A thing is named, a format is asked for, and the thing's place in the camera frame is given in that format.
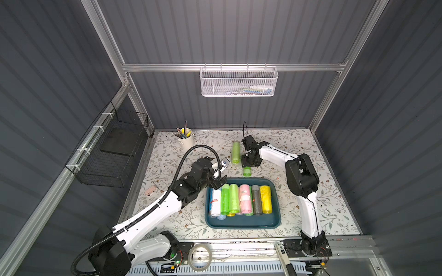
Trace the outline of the clear packing tape roll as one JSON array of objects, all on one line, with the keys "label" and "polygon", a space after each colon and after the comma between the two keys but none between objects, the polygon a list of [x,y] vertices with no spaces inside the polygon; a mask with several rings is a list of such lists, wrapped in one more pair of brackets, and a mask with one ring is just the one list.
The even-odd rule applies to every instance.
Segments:
[{"label": "clear packing tape roll", "polygon": [[209,269],[212,258],[212,250],[207,244],[197,244],[189,251],[188,265],[196,272],[203,272]]}]

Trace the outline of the white roll with red label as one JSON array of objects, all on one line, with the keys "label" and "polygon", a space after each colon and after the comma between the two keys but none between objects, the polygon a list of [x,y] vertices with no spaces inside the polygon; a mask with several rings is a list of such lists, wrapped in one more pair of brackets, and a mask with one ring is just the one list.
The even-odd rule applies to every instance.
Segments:
[{"label": "white roll with red label", "polygon": [[211,191],[211,204],[210,211],[212,217],[218,217],[221,215],[221,196],[222,191],[220,189]]}]

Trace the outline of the white pen holder cup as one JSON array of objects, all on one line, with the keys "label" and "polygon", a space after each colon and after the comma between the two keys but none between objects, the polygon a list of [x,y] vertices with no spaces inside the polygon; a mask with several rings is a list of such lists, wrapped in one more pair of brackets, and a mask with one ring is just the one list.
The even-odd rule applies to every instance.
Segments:
[{"label": "white pen holder cup", "polygon": [[180,144],[183,152],[187,152],[190,148],[195,145],[194,134],[191,129],[186,129],[185,138],[179,138],[178,143]]}]

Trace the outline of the items in white basket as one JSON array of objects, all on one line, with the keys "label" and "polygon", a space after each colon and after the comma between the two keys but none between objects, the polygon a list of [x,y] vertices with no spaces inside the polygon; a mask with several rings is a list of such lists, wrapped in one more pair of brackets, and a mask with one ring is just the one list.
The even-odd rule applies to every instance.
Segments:
[{"label": "items in white basket", "polygon": [[225,95],[270,95],[274,94],[274,86],[271,85],[254,85],[249,87],[237,87],[225,92]]}]

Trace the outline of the teal plastic storage box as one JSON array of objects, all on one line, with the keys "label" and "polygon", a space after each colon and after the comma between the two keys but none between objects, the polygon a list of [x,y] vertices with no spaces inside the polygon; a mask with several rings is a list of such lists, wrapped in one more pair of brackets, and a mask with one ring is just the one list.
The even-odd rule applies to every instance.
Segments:
[{"label": "teal plastic storage box", "polygon": [[228,184],[247,184],[247,185],[257,185],[263,186],[267,185],[271,190],[271,201],[272,201],[272,213],[264,214],[260,216],[245,216],[245,215],[235,215],[234,217],[227,217],[224,220],[218,220],[209,216],[209,205],[211,198],[211,188],[206,188],[206,207],[205,210],[205,221],[206,224],[214,229],[228,229],[228,230],[272,230],[277,228],[282,221],[281,212],[278,202],[278,197],[276,193],[275,184],[266,178],[233,178],[229,177],[227,179]]}]

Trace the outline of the pens and pencils bunch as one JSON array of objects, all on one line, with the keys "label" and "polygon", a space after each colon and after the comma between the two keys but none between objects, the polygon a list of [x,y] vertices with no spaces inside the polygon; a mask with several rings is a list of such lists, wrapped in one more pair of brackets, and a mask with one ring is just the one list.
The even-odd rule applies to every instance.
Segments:
[{"label": "pens and pencils bunch", "polygon": [[187,121],[185,121],[184,128],[177,128],[177,132],[174,134],[179,139],[190,138],[192,131],[188,128]]}]

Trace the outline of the bright green roll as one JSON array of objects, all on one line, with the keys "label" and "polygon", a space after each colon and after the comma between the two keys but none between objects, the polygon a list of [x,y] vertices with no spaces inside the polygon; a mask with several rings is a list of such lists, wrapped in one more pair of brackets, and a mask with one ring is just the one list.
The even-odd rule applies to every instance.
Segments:
[{"label": "bright green roll", "polygon": [[252,168],[251,167],[244,167],[243,168],[243,176],[244,177],[251,177],[252,176]]},{"label": "bright green roll", "polygon": [[221,191],[221,215],[227,216],[230,213],[229,209],[229,184],[224,184]]}]

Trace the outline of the light green roll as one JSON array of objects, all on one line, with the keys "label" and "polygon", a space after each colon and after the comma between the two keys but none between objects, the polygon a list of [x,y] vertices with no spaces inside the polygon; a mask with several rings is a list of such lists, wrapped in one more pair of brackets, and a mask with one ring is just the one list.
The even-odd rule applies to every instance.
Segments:
[{"label": "light green roll", "polygon": [[240,212],[239,187],[237,184],[229,186],[229,213],[236,214]]}]

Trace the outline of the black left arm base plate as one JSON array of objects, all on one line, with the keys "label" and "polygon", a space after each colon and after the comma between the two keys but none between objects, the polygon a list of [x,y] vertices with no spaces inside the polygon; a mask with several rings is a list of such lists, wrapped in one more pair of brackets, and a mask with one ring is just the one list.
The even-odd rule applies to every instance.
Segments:
[{"label": "black left arm base plate", "polygon": [[195,246],[194,242],[178,242],[163,257],[151,259],[151,261],[185,261],[188,259],[190,250]]}]

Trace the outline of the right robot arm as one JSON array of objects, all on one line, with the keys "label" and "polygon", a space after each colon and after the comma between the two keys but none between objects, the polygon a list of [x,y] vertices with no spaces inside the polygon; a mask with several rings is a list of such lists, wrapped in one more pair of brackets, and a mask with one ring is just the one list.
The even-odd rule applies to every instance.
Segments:
[{"label": "right robot arm", "polygon": [[300,250],[306,256],[328,256],[329,244],[320,225],[317,207],[317,191],[320,182],[314,165],[307,154],[291,154],[277,149],[266,141],[258,143],[243,139],[245,154],[241,156],[243,167],[259,167],[262,161],[270,161],[285,170],[287,186],[297,196],[302,218]]}]

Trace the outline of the pink small stapler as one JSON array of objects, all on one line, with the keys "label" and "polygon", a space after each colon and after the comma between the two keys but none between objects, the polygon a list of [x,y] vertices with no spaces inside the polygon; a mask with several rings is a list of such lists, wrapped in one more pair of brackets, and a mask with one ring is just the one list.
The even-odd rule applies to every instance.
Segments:
[{"label": "pink small stapler", "polygon": [[145,191],[145,195],[149,197],[152,194],[154,194],[157,190],[158,190],[158,187],[156,185],[153,185]]}]

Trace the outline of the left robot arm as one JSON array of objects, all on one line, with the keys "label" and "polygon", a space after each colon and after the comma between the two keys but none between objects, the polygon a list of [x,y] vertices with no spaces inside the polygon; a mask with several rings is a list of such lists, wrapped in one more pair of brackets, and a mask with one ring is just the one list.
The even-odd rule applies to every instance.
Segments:
[{"label": "left robot arm", "polygon": [[92,245],[80,258],[87,256],[94,271],[91,276],[125,276],[132,267],[154,258],[171,258],[178,241],[169,231],[145,240],[144,237],[169,216],[196,200],[206,187],[220,189],[227,182],[222,172],[228,158],[212,163],[204,157],[192,164],[191,171],[176,175],[166,192],[148,207],[113,227],[99,228]]}]

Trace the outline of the dark grey trash bag roll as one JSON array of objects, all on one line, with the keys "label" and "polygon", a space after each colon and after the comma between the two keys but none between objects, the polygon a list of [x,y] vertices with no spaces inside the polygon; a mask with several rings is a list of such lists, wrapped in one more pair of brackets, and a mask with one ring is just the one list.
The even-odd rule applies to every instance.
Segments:
[{"label": "dark grey trash bag roll", "polygon": [[253,203],[254,214],[256,216],[260,216],[263,214],[260,187],[258,185],[253,185],[251,187],[251,191],[252,191],[252,203]]}]

